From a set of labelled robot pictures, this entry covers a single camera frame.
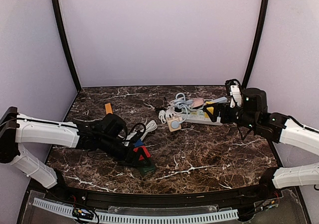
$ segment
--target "power adapter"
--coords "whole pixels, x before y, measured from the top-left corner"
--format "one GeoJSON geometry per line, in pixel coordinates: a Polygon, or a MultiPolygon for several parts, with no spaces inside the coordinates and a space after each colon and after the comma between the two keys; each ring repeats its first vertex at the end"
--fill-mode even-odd
{"type": "Polygon", "coordinates": [[[179,114],[174,113],[171,109],[168,109],[165,114],[165,119],[170,132],[174,132],[181,129],[182,117],[179,114]]]}

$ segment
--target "blue block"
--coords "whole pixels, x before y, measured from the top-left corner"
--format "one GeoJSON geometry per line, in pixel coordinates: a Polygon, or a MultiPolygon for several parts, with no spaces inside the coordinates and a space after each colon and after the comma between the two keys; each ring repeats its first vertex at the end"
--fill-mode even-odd
{"type": "Polygon", "coordinates": [[[137,148],[137,147],[141,147],[143,146],[143,142],[141,141],[141,139],[139,139],[135,144],[134,144],[134,147],[137,148]]]}

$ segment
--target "black frame pole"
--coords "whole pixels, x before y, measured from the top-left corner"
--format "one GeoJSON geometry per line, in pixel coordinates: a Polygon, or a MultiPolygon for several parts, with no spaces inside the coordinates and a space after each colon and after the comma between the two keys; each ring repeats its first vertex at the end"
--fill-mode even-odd
{"type": "Polygon", "coordinates": [[[73,79],[73,83],[75,85],[77,92],[80,92],[82,87],[80,84],[79,77],[78,77],[76,70],[75,70],[75,66],[73,63],[73,59],[72,59],[69,44],[68,44],[68,40],[66,38],[66,33],[65,33],[64,25],[63,25],[59,0],[52,0],[52,5],[53,5],[53,10],[54,10],[56,25],[58,27],[58,31],[60,34],[60,39],[61,39],[64,55],[65,55],[66,61],[68,63],[68,67],[69,67],[69,70],[70,70],[70,73],[71,73],[71,76],[73,79]]]}
{"type": "Polygon", "coordinates": [[[258,17],[258,23],[257,23],[255,38],[254,38],[253,46],[252,46],[252,49],[251,49],[249,61],[248,61],[248,64],[247,64],[244,80],[243,80],[243,83],[242,83],[242,87],[243,88],[247,87],[251,72],[253,70],[255,59],[256,59],[256,56],[257,56],[257,51],[258,51],[258,47],[259,47],[261,34],[263,32],[263,27],[264,27],[264,22],[265,22],[265,17],[266,17],[266,11],[267,11],[267,5],[268,5],[268,0],[261,0],[261,5],[260,5],[260,11],[259,11],[259,17],[258,17]]]}

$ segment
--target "red block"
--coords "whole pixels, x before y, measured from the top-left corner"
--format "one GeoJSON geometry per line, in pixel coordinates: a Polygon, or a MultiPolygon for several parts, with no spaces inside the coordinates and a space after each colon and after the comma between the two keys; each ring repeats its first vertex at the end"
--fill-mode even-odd
{"type": "MultiPolygon", "coordinates": [[[[146,154],[146,157],[147,157],[147,158],[150,158],[150,157],[151,157],[150,153],[148,152],[148,150],[146,149],[145,146],[137,147],[137,148],[135,148],[133,151],[134,151],[134,152],[137,152],[139,148],[142,148],[142,149],[144,150],[144,153],[146,154]]],[[[143,156],[140,156],[139,161],[141,161],[141,160],[144,160],[143,156]]]]}

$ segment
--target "light purple wall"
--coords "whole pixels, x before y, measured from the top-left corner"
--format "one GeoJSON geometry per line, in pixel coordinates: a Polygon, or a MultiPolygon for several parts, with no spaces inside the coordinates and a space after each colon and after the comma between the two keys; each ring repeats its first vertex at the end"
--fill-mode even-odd
{"type": "Polygon", "coordinates": [[[242,79],[261,0],[60,0],[84,87],[242,79]]]}
{"type": "MultiPolygon", "coordinates": [[[[0,0],[0,116],[9,106],[62,120],[76,95],[51,0],[0,0]]],[[[27,144],[39,159],[49,145],[27,144]]],[[[0,164],[0,224],[14,224],[29,179],[0,164]]]]}
{"type": "MultiPolygon", "coordinates": [[[[319,129],[319,0],[269,0],[249,87],[267,92],[270,112],[289,114],[319,129]]],[[[276,145],[286,167],[319,162],[289,145],[276,145]]],[[[319,192],[301,187],[312,222],[319,224],[319,192]]]]}

